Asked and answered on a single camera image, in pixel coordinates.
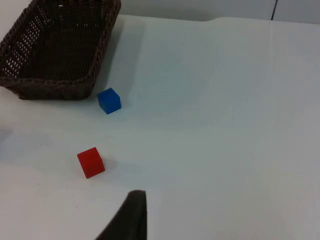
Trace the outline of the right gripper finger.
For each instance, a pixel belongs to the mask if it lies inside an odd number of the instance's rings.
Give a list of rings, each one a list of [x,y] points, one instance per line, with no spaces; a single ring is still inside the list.
[[[148,238],[147,195],[144,190],[128,193],[98,240],[146,240]]]

